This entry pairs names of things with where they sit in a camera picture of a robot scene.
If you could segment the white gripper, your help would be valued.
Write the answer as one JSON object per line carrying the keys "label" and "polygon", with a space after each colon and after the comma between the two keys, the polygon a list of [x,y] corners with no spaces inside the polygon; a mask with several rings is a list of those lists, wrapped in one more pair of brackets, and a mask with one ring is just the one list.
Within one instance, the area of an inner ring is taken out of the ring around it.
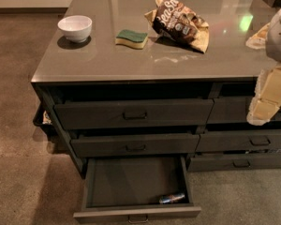
{"label": "white gripper", "polygon": [[246,120],[253,126],[262,126],[281,108],[281,8],[245,45],[251,49],[266,48],[266,54],[280,62],[272,69],[263,69],[257,79],[255,96],[249,105]]}

